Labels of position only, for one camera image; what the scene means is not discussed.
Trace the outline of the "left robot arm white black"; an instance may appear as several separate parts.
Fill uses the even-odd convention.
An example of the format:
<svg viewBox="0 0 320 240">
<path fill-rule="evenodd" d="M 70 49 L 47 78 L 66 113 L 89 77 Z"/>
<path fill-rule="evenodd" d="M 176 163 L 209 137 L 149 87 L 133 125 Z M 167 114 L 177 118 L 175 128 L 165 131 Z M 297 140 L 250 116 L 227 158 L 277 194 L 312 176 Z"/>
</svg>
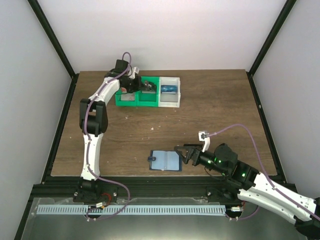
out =
<svg viewBox="0 0 320 240">
<path fill-rule="evenodd" d="M 131 67 L 130 62 L 118 59 L 95 93 L 80 101 L 79 127 L 84 140 L 84 160 L 80 177 L 85 181 L 96 181 L 100 177 L 101 143 L 108 128 L 107 105 L 121 88 L 124 88 L 127 94 L 133 94 L 138 91 L 154 91 L 156 85 L 143 80 L 139 76 L 139 69 Z"/>
</svg>

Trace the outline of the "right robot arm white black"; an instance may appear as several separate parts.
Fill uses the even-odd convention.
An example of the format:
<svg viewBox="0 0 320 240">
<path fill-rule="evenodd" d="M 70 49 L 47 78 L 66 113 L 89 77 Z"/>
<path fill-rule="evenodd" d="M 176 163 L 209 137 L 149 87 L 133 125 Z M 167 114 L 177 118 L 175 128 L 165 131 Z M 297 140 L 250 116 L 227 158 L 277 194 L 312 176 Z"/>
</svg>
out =
<svg viewBox="0 0 320 240">
<path fill-rule="evenodd" d="M 203 150 L 199 144 L 175 146 L 174 151 L 187 164 L 202 165 L 225 178 L 236 190 L 239 200 L 265 208 L 288 222 L 309 239 L 320 238 L 320 199 L 303 196 L 271 180 L 268 175 L 238 159 L 227 144 L 217 146 L 214 152 Z"/>
</svg>

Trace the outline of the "right black frame post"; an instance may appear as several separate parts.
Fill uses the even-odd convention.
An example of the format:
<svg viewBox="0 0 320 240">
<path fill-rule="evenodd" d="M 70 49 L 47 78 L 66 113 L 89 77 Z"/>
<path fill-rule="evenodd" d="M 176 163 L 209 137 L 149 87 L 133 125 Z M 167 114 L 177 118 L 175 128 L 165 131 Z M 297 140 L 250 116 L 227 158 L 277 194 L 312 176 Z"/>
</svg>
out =
<svg viewBox="0 0 320 240">
<path fill-rule="evenodd" d="M 284 25 L 287 17 L 289 16 L 290 12 L 292 11 L 293 7 L 295 6 L 297 0 L 286 0 L 280 13 L 278 14 L 270 32 L 268 33 L 261 49 L 259 50 L 255 60 L 249 71 L 247 72 L 249 77 L 253 77 L 257 72 L 258 68 L 260 67 L 262 61 L 264 60 L 265 56 L 267 55 L 270 47 L 272 46 L 274 40 L 276 39 L 278 33 L 280 32 L 282 26 Z"/>
</svg>

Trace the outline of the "middle green plastic bin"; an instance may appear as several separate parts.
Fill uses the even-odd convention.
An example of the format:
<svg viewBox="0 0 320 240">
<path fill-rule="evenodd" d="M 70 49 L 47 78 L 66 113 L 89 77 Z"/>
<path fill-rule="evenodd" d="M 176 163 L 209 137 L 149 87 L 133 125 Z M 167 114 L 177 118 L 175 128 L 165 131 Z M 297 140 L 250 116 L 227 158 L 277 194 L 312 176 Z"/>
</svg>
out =
<svg viewBox="0 0 320 240">
<path fill-rule="evenodd" d="M 157 94 L 142 94 L 139 90 L 136 93 L 137 106 L 138 107 L 158 107 L 159 105 L 159 88 L 160 88 L 160 77 L 159 76 L 142 76 L 141 80 L 150 81 L 157 85 Z"/>
</svg>

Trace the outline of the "white plastic bin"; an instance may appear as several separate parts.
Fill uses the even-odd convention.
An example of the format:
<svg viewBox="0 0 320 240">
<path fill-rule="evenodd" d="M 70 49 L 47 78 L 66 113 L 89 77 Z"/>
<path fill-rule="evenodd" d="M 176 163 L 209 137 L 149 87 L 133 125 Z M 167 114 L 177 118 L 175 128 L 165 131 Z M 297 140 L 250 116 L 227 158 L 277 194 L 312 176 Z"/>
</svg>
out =
<svg viewBox="0 0 320 240">
<path fill-rule="evenodd" d="M 181 81 L 179 77 L 159 78 L 158 107 L 179 108 L 181 101 Z"/>
</svg>

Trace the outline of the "left black frame post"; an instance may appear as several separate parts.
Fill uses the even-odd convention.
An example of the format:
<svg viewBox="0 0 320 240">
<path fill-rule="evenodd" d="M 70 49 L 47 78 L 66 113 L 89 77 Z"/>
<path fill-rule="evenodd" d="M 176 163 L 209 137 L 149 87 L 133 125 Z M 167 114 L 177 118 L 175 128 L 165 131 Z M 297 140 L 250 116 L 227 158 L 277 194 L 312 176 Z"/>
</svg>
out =
<svg viewBox="0 0 320 240">
<path fill-rule="evenodd" d="M 66 69 L 68 75 L 71 78 L 76 76 L 76 73 L 65 54 L 48 18 L 46 17 L 40 3 L 38 0 L 27 0 L 29 6 L 31 7 L 32 11 L 34 12 L 36 18 L 38 19 L 41 27 L 43 28 L 45 34 L 47 35 L 49 41 L 51 42 L 55 52 L 57 53 L 61 63 L 63 64 L 64 68 Z"/>
</svg>

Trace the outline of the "black card in bin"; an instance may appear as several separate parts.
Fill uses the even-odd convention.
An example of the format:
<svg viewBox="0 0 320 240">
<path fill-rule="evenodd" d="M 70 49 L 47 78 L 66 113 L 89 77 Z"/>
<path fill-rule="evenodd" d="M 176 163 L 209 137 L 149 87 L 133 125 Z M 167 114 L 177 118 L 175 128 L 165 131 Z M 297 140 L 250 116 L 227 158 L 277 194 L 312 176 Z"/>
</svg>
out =
<svg viewBox="0 0 320 240">
<path fill-rule="evenodd" d="M 158 91 L 149 89 L 149 90 L 141 90 L 141 93 L 142 94 L 155 94 L 156 95 L 158 93 Z"/>
</svg>

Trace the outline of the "left green plastic bin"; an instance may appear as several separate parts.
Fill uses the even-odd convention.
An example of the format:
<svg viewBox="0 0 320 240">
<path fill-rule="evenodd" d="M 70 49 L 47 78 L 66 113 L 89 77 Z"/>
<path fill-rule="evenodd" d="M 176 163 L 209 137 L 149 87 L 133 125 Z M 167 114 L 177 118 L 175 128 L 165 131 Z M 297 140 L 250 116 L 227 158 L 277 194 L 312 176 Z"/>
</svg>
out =
<svg viewBox="0 0 320 240">
<path fill-rule="evenodd" d="M 118 81 L 119 89 L 115 93 L 115 105 L 118 107 L 136 106 L 136 92 L 140 90 L 141 77 L 130 78 L 122 76 Z"/>
</svg>

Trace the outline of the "black frame post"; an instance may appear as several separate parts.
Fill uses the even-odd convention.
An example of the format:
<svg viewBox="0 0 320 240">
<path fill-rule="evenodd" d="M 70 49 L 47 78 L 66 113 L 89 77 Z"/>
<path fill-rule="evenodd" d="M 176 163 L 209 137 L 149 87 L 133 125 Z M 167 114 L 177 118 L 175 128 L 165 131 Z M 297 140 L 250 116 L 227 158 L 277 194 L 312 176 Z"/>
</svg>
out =
<svg viewBox="0 0 320 240">
<path fill-rule="evenodd" d="M 46 17 L 40 3 L 38 0 L 27 0 L 29 6 L 31 7 L 32 11 L 34 12 L 36 18 L 38 19 L 41 27 L 43 28 L 45 34 L 47 35 L 49 41 L 51 42 L 55 52 L 57 53 L 61 63 L 63 64 L 64 68 L 66 69 L 68 75 L 71 78 L 76 76 L 76 73 L 65 54 L 48 18 Z"/>
<path fill-rule="evenodd" d="M 272 46 L 274 40 L 276 39 L 278 33 L 280 32 L 282 26 L 284 25 L 287 17 L 289 16 L 290 12 L 292 11 L 293 7 L 295 6 L 297 0 L 286 0 L 280 13 L 278 14 L 270 32 L 268 33 L 261 49 L 259 50 L 255 60 L 249 71 L 247 72 L 249 77 L 253 77 L 257 72 L 258 68 L 260 67 L 262 61 L 264 60 L 265 56 L 267 55 L 270 47 Z"/>
</svg>

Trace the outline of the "blue leather card holder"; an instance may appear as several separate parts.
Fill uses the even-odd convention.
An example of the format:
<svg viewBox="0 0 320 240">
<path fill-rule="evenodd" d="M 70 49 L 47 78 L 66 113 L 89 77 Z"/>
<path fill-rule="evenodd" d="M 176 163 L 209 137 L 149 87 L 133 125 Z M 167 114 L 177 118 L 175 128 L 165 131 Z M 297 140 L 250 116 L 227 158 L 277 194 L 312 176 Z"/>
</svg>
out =
<svg viewBox="0 0 320 240">
<path fill-rule="evenodd" d="M 147 161 L 151 171 L 182 171 L 182 160 L 175 151 L 151 150 Z"/>
</svg>

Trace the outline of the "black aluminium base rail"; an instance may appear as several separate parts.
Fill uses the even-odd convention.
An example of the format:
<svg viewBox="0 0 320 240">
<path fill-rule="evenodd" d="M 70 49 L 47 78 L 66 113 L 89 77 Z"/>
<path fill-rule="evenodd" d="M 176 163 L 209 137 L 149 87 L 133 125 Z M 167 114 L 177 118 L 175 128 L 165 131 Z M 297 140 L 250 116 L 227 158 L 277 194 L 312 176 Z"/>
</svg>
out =
<svg viewBox="0 0 320 240">
<path fill-rule="evenodd" d="M 235 188 L 221 177 L 211 176 L 108 176 L 108 182 L 98 181 L 98 193 L 80 187 L 80 177 L 47 176 L 31 190 L 31 198 L 75 198 L 77 202 L 92 203 L 102 194 L 117 199 L 135 198 L 195 198 L 223 205 L 240 203 Z"/>
</svg>

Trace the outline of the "green plastic bin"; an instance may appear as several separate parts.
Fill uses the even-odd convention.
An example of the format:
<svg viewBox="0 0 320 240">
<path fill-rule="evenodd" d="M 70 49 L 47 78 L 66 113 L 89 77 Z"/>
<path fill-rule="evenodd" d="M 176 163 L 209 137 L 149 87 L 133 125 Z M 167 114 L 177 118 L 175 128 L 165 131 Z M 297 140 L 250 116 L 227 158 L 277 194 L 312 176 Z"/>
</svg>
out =
<svg viewBox="0 0 320 240">
<path fill-rule="evenodd" d="M 118 81 L 119 89 L 115 93 L 115 105 L 118 107 L 136 106 L 136 92 L 140 90 L 141 77 L 130 78 L 122 76 Z"/>
<path fill-rule="evenodd" d="M 157 94 L 142 94 L 139 90 L 136 93 L 137 106 L 138 107 L 158 107 L 159 105 L 159 88 L 160 88 L 160 77 L 159 76 L 142 76 L 141 80 L 150 81 L 157 85 Z"/>
</svg>

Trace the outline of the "blue card in bin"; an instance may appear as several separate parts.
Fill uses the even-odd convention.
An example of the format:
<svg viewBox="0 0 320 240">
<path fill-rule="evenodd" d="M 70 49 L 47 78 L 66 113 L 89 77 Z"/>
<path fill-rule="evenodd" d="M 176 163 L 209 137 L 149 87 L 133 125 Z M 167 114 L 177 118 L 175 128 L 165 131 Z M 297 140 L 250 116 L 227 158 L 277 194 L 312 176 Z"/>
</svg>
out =
<svg viewBox="0 0 320 240">
<path fill-rule="evenodd" d="M 177 94 L 178 93 L 178 86 L 177 85 L 161 85 L 160 92 L 162 94 Z"/>
</svg>

